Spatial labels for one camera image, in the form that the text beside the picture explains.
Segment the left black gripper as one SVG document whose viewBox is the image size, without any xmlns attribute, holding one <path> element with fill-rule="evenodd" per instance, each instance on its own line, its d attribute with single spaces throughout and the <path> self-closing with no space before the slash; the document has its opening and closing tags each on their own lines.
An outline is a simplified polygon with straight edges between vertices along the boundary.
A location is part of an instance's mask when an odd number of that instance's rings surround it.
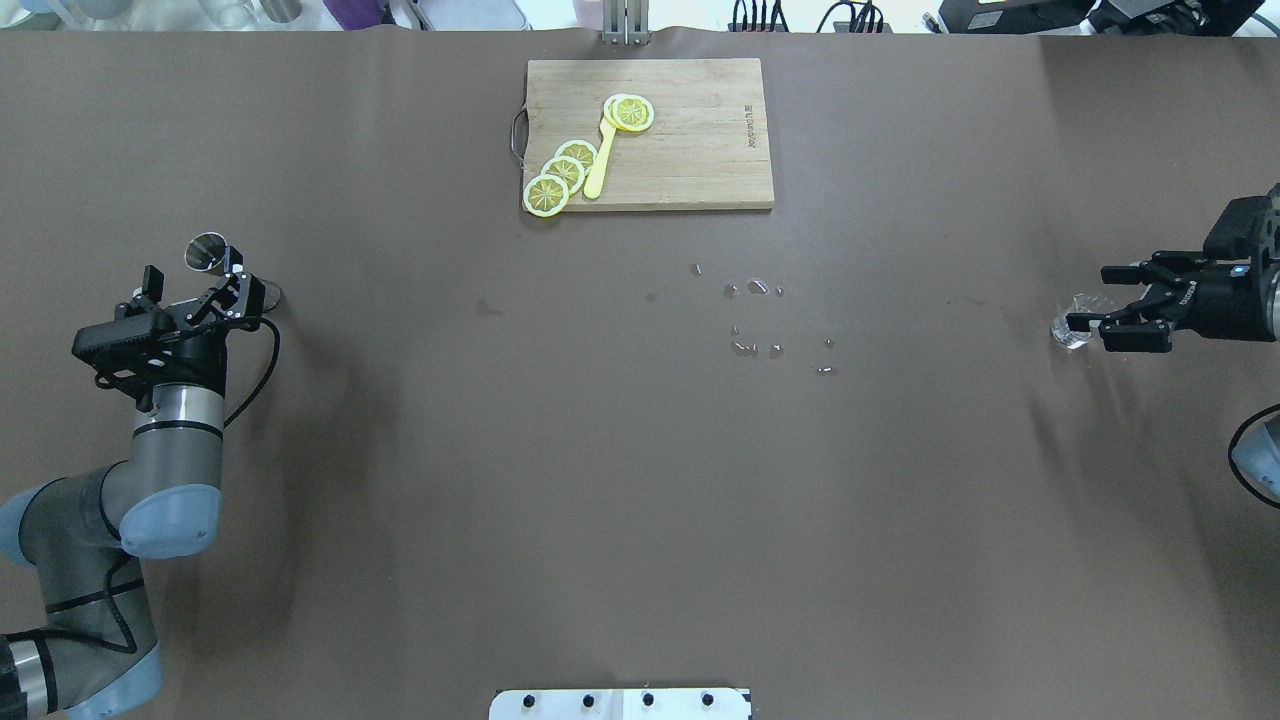
<svg viewBox="0 0 1280 720">
<path fill-rule="evenodd" d="M 197 299 L 197 323 L 260 316 L 266 310 L 266 286 L 244 269 L 239 250 L 224 250 L 220 258 L 209 255 L 197 259 L 196 270 L 218 278 L 218 283 Z M 131 316 L 164 314 L 164 281 L 165 275 L 157 266 L 143 268 L 140 287 L 131 297 Z M 215 323 L 161 337 L 146 352 L 141 372 L 143 383 L 198 386 L 225 393 L 229 332 L 227 323 Z"/>
</svg>

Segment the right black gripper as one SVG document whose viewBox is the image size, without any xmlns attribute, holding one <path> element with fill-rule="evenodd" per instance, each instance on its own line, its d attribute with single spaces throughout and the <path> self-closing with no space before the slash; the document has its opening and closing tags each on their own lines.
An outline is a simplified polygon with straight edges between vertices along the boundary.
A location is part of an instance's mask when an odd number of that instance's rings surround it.
<svg viewBox="0 0 1280 720">
<path fill-rule="evenodd" d="M 1277 266 L 1213 264 L 1203 252 L 1160 250 L 1100 269 L 1103 284 L 1144 284 L 1178 302 L 1172 324 L 1132 313 L 1066 313 L 1068 329 L 1097 334 L 1106 351 L 1167 354 L 1174 327 L 1207 340 L 1277 340 Z"/>
</svg>

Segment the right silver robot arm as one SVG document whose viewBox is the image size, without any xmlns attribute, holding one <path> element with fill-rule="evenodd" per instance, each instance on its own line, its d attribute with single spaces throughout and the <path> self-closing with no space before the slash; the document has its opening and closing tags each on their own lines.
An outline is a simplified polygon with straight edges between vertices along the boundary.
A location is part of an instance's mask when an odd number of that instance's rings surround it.
<svg viewBox="0 0 1280 720">
<path fill-rule="evenodd" d="M 1169 354 L 1172 337 L 1277 342 L 1277 259 L 1213 259 L 1206 252 L 1157 251 L 1146 260 L 1107 265 L 1103 284 L 1142 287 L 1140 297 L 1107 311 L 1069 311 L 1073 333 L 1093 334 L 1116 354 Z M 1228 442 L 1236 483 L 1275 509 L 1279 500 L 1277 405 L 1249 415 Z"/>
</svg>

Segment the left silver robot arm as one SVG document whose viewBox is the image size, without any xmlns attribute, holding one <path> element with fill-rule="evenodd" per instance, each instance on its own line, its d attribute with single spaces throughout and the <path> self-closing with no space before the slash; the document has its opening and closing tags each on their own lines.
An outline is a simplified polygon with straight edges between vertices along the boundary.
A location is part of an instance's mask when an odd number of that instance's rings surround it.
<svg viewBox="0 0 1280 720">
<path fill-rule="evenodd" d="M 216 277 L 163 304 L 146 266 L 111 320 L 79 329 L 73 356 L 95 384 L 134 404 L 131 456 L 61 477 L 3 505 L 3 553 L 37 573 L 46 621 L 3 637 L 3 716 L 109 719 L 163 687 L 161 646 L 142 564 L 188 557 L 216 538 L 229 352 L 234 331 L 279 329 L 268 287 L 233 247 L 195 241 L 187 265 Z"/>
</svg>

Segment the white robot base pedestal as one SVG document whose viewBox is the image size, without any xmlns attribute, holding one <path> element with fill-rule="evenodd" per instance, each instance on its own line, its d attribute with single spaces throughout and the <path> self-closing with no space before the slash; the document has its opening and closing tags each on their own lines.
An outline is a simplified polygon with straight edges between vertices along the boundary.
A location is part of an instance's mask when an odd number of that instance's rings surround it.
<svg viewBox="0 0 1280 720">
<path fill-rule="evenodd" d="M 751 694 L 731 687 L 512 689 L 489 719 L 754 719 Z"/>
</svg>

